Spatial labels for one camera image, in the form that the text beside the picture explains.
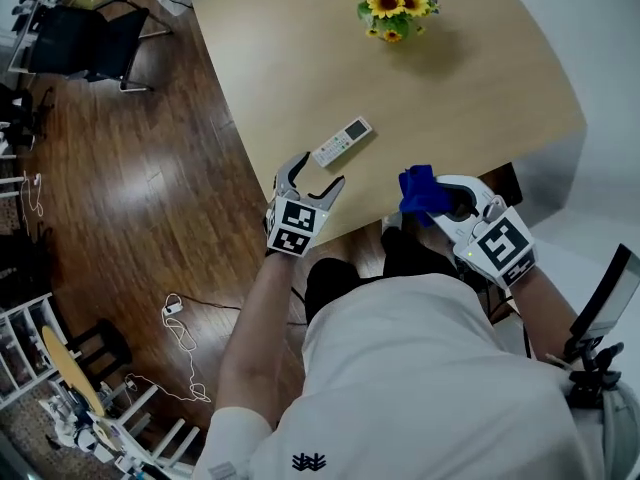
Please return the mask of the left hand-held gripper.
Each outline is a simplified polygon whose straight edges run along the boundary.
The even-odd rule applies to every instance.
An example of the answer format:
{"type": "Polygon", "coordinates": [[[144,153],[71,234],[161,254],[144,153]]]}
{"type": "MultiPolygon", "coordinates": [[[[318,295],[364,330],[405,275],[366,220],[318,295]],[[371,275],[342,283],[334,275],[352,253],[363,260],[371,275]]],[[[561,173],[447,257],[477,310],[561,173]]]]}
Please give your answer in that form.
{"type": "Polygon", "coordinates": [[[301,197],[295,179],[309,156],[309,151],[294,155],[275,175],[273,197],[263,221],[268,254],[303,257],[314,245],[329,209],[344,188],[345,177],[339,176],[320,195],[301,197]]]}

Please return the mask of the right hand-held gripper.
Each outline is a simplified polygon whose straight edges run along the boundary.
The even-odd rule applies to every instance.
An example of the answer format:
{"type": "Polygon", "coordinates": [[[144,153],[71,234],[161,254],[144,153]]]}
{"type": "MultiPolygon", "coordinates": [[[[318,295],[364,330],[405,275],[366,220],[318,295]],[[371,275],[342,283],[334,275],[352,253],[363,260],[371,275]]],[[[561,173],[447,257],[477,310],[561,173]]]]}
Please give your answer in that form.
{"type": "Polygon", "coordinates": [[[436,182],[450,209],[429,217],[455,244],[459,259],[501,288],[511,287],[535,265],[533,237],[502,196],[472,176],[440,175],[436,182]]]}

